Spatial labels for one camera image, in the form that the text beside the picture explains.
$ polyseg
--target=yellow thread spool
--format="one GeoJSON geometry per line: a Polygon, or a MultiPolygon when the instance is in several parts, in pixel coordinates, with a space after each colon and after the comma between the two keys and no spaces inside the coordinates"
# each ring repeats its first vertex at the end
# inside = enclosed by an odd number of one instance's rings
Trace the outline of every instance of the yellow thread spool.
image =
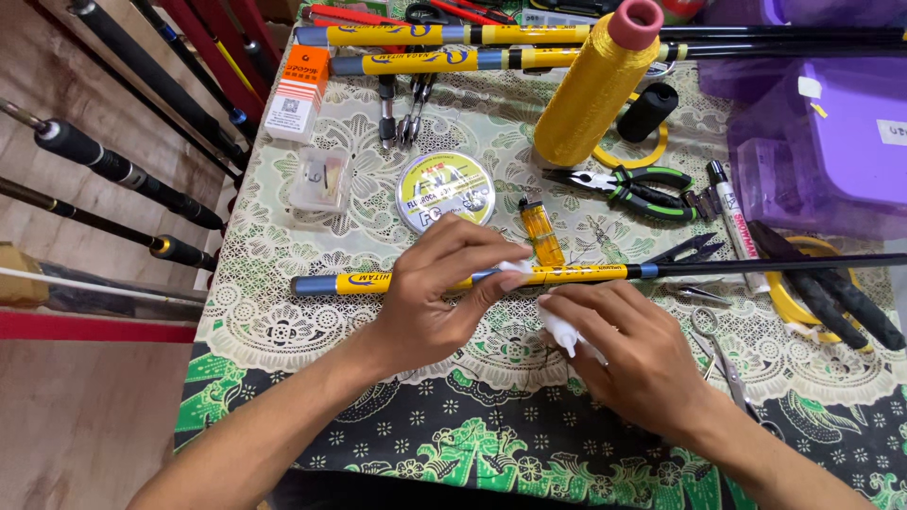
{"type": "Polygon", "coordinates": [[[651,0],[626,0],[595,24],[535,126],[541,167],[569,168],[592,154],[658,56],[663,22],[651,0]]]}

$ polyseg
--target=hand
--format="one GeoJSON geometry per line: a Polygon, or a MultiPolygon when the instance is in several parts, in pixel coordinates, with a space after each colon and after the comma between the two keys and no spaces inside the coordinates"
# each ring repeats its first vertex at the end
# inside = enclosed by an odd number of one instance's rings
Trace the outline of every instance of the hand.
{"type": "Polygon", "coordinates": [[[397,259],[381,312],[356,333],[358,348],[366,350],[379,379],[449,357],[466,344],[488,307],[522,285],[524,275],[501,271],[483,278],[455,307],[441,295],[476,271],[531,255],[528,246],[445,214],[397,259]]]}
{"type": "Polygon", "coordinates": [[[677,320],[629,282],[564,285],[539,296],[539,304],[608,359],[603,367],[581,343],[568,358],[592,397],[674,445],[692,445],[716,425],[711,411],[730,403],[702,378],[677,320]]]}

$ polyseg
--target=orange box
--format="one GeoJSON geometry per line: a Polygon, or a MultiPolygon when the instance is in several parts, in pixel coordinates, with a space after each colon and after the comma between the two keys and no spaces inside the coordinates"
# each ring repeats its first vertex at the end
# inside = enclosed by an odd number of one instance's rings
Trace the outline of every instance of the orange box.
{"type": "Polygon", "coordinates": [[[274,138],[308,142],[327,88],[325,48],[293,44],[268,109],[265,130],[274,138]]]}

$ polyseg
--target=qr code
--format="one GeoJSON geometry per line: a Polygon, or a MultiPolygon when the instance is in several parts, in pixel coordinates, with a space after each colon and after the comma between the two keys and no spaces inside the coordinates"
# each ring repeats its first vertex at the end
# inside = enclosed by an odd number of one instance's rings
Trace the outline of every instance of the qr code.
{"type": "Polygon", "coordinates": [[[299,99],[285,99],[283,107],[280,110],[284,112],[296,113],[299,109],[299,99]]]}

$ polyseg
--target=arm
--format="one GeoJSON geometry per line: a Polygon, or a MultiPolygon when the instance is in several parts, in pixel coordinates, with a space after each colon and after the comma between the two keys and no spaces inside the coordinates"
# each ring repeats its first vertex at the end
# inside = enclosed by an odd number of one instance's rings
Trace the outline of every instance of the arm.
{"type": "Polygon", "coordinates": [[[255,507],[334,416],[375,382],[452,355],[523,275],[502,271],[482,279],[455,307],[441,300],[446,289],[531,254],[493,230],[444,215],[397,260],[374,322],[206,430],[129,508],[255,507]]]}
{"type": "Polygon", "coordinates": [[[677,320],[627,281],[565,285],[540,296],[539,303],[570,322],[608,360],[603,367],[582,344],[570,359],[593,398],[709,459],[760,506],[873,508],[703,380],[677,320]]]}

